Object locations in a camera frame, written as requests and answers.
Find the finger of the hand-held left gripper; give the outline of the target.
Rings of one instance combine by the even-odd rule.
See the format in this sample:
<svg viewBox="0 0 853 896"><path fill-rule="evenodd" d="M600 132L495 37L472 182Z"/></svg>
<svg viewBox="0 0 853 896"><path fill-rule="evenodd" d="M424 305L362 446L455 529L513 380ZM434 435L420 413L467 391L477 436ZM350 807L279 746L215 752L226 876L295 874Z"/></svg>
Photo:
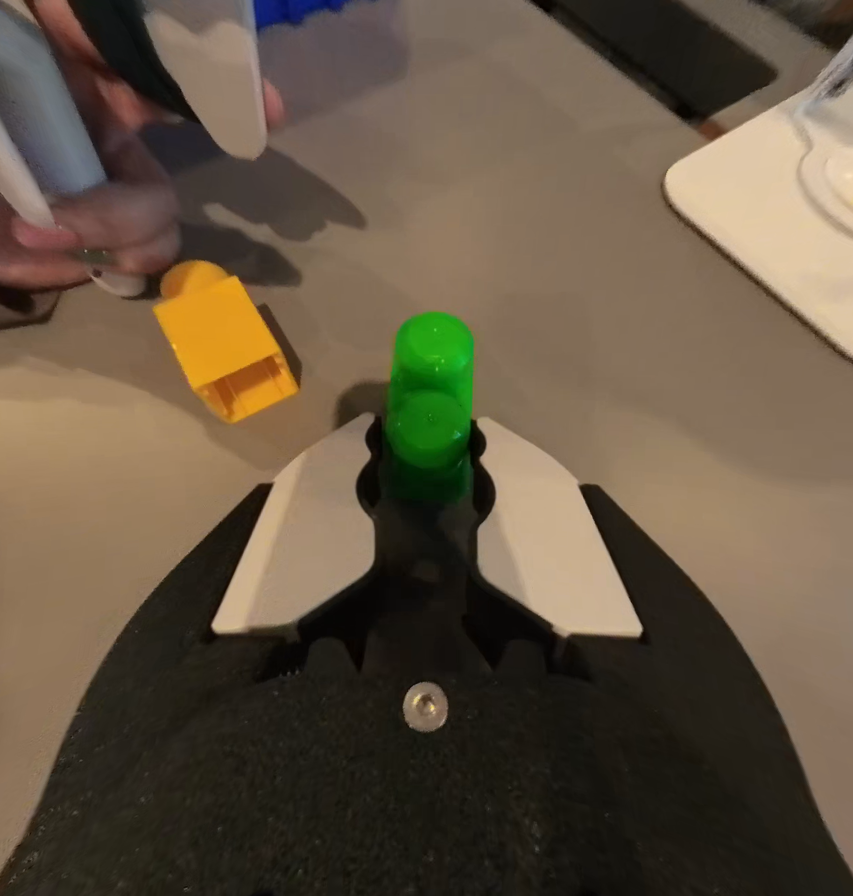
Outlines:
<svg viewBox="0 0 853 896"><path fill-rule="evenodd" d="M266 149L253 3L74 1L100 57L139 95L203 126L240 160Z"/></svg>

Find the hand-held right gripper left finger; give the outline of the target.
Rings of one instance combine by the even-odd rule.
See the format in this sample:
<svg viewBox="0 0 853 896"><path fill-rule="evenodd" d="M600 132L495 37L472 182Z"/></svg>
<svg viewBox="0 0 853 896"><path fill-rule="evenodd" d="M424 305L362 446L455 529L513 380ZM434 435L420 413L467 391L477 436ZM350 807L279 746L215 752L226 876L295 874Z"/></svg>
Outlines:
<svg viewBox="0 0 853 896"><path fill-rule="evenodd" d="M357 495L372 458L364 413L273 479L211 623L217 636L297 636L303 621L369 573L374 524Z"/></svg>

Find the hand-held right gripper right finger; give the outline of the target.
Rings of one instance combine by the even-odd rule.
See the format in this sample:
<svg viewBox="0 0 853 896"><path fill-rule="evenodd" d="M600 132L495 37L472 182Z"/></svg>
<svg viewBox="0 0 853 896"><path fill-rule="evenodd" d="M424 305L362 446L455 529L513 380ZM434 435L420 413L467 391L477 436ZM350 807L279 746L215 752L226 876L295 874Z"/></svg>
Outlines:
<svg viewBox="0 0 853 896"><path fill-rule="evenodd" d="M477 420L494 499L477 528L482 579L555 635L640 639L642 622L577 477L507 427Z"/></svg>

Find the blue plastic bin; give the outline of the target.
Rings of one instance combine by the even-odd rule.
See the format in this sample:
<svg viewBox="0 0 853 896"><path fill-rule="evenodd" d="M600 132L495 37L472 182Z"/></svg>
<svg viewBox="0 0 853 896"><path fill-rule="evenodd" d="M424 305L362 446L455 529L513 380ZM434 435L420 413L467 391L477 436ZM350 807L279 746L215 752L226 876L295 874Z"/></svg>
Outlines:
<svg viewBox="0 0 853 896"><path fill-rule="evenodd" d="M253 1L258 31L276 25L298 25L323 11L339 11L347 1Z"/></svg>

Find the green mega block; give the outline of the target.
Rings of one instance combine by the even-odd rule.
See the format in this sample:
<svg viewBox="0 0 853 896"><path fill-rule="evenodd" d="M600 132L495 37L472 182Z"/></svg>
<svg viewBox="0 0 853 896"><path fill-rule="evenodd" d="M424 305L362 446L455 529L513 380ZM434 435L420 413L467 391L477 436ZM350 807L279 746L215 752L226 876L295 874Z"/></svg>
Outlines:
<svg viewBox="0 0 853 896"><path fill-rule="evenodd" d="M453 504L472 484L475 341L454 315L429 311L396 334L382 421L390 497Z"/></svg>

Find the yellow mega block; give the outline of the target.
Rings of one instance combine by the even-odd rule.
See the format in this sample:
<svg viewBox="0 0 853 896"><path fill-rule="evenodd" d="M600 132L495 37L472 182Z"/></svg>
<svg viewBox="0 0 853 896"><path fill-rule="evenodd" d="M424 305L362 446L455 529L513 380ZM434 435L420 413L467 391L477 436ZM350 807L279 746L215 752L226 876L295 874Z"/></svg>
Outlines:
<svg viewBox="0 0 853 896"><path fill-rule="evenodd" d="M295 397L289 357L241 281L214 263L174 265L157 322L196 397L228 424Z"/></svg>

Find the person's left hand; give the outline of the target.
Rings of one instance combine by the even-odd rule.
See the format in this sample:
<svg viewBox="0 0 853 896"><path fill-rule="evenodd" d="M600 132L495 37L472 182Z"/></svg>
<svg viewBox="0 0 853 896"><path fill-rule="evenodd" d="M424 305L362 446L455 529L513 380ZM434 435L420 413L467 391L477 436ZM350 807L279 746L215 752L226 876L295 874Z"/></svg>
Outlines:
<svg viewBox="0 0 853 896"><path fill-rule="evenodd" d="M103 251L129 274L158 273L179 251L179 205L168 175L140 137L165 116L112 69L71 2L28 2L107 171L107 183L60 201L57 225L39 229L0 196L0 287L38 293L88 279L82 250Z"/></svg>

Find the instruction board stand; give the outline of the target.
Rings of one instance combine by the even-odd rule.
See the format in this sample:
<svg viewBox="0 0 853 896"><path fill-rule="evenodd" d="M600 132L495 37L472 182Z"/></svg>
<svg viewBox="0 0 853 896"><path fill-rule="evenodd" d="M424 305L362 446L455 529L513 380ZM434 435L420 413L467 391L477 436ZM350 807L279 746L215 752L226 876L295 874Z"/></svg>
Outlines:
<svg viewBox="0 0 853 896"><path fill-rule="evenodd" d="M813 83L675 163L670 206L853 361L853 33Z"/></svg>

